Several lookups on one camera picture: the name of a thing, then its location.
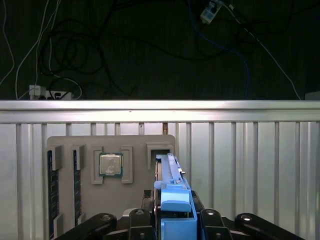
blue cable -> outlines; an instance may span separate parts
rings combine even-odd
[[[250,82],[250,71],[249,71],[249,67],[248,67],[248,63],[245,59],[245,57],[243,55],[241,55],[239,52],[231,49],[231,48],[227,48],[227,47],[224,47],[218,43],[216,43],[215,41],[212,41],[210,40],[203,32],[201,32],[198,27],[197,27],[197,24],[195,22],[195,19],[192,15],[192,11],[191,11],[191,0],[188,0],[188,6],[189,6],[189,13],[190,13],[190,19],[191,19],[191,22],[192,22],[192,25],[193,25],[193,28],[194,30],[197,32],[197,34],[202,37],[204,40],[208,41],[209,43],[215,45],[216,47],[220,48],[220,49],[223,49],[225,51],[228,51],[230,53],[233,53],[237,56],[239,56],[241,58],[241,60],[243,61],[244,63],[244,66],[245,66],[245,71],[246,71],[246,86],[245,86],[245,92],[244,92],[244,98],[246,99],[247,96],[248,96],[248,89],[249,89],[249,82]]]

gray bracket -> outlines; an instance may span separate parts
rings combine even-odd
[[[133,169],[133,147],[122,146],[121,153],[122,157],[122,180],[123,184],[132,184],[134,182],[134,169]]]
[[[170,142],[146,142],[147,147],[147,166],[148,170],[151,168],[151,151],[154,150],[169,150],[174,154],[174,146]]]
[[[56,239],[64,233],[64,216],[59,214],[53,220],[53,237]]]
[[[84,221],[86,221],[86,214],[82,213],[80,217],[78,217],[78,225],[82,224]]]
[[[76,151],[76,170],[81,170],[84,167],[85,146],[72,146],[72,152]]]
[[[62,146],[49,146],[47,151],[52,151],[52,170],[62,168]]]
[[[104,151],[103,146],[92,146],[91,154],[92,160],[90,161],[91,167],[91,184],[101,185],[103,184],[104,178],[99,176],[99,161],[100,161],[100,153]]]

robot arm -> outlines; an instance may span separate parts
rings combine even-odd
[[[204,208],[176,157],[157,155],[153,190],[145,190],[141,208],[124,211],[118,221],[100,213],[57,240],[302,240],[254,214],[234,221]]]

metal bar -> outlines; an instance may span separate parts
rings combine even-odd
[[[47,138],[48,138],[48,126],[47,124],[41,124],[41,155],[44,161],[42,163],[42,176],[46,176],[48,170],[48,163],[45,161],[47,156]],[[49,237],[49,219],[46,217],[49,215],[48,209],[48,178],[42,177],[42,211],[43,211],[43,219],[42,219],[42,229],[43,229],[43,238],[47,239]]]
[[[107,123],[97,123],[95,126],[95,132],[97,136],[107,136],[108,135],[108,124]]]
[[[15,168],[16,168],[16,200],[17,200],[17,239],[21,240],[24,235],[24,213],[23,213],[23,193],[22,193],[22,126],[17,124],[15,126]]]
[[[65,135],[72,136],[72,125],[70,123],[65,125]]]
[[[44,236],[44,206],[43,206],[43,164],[42,159],[42,125],[33,125],[33,136],[32,136],[32,151],[33,151],[33,174],[32,184],[33,187],[33,199],[34,199],[34,226],[35,226],[35,239],[37,236]]]
[[[235,213],[245,213],[245,133],[246,123],[237,122],[235,124]]]
[[[258,149],[259,149],[259,125],[257,122],[253,123],[252,128],[252,165],[253,165],[253,204],[252,212],[258,214]]]
[[[295,123],[295,218],[294,218],[294,233],[300,235],[300,122]]]
[[[279,155],[280,155],[280,127],[279,122],[274,123],[274,220],[279,225]]]
[[[320,109],[319,101],[0,101],[1,110]]]
[[[214,207],[215,194],[215,125],[213,122],[209,123],[209,207]]]
[[[258,123],[257,215],[275,220],[275,123]]]
[[[0,110],[2,124],[317,122],[320,109],[255,110]]]
[[[307,239],[309,232],[308,216],[308,132],[309,123],[300,123],[300,166],[299,166],[299,235]]]
[[[120,135],[120,134],[121,134],[120,123],[115,123],[114,124],[114,135]]]
[[[214,209],[229,219],[235,217],[234,130],[232,123],[214,124]]]
[[[186,140],[186,172],[188,174],[188,181],[190,187],[192,186],[192,130],[191,130],[191,123],[186,123],[185,125],[185,140]]]
[[[145,124],[143,122],[139,122],[139,135],[145,135]]]
[[[236,215],[236,191],[237,191],[237,176],[236,176],[236,164],[237,164],[237,157],[236,157],[236,150],[237,150],[237,129],[236,123],[231,123],[231,182],[232,182],[232,192],[231,192],[231,214],[233,216]]]
[[[95,123],[90,124],[90,135],[91,136],[97,135],[97,125]]]
[[[210,205],[210,191],[208,190],[210,189],[209,182],[211,174],[209,169],[209,125],[210,123],[207,122],[191,124],[190,181],[192,183],[192,189],[201,196],[201,201],[205,207]]]
[[[279,123],[277,169],[277,222],[280,227],[294,233],[296,219],[296,123]]]

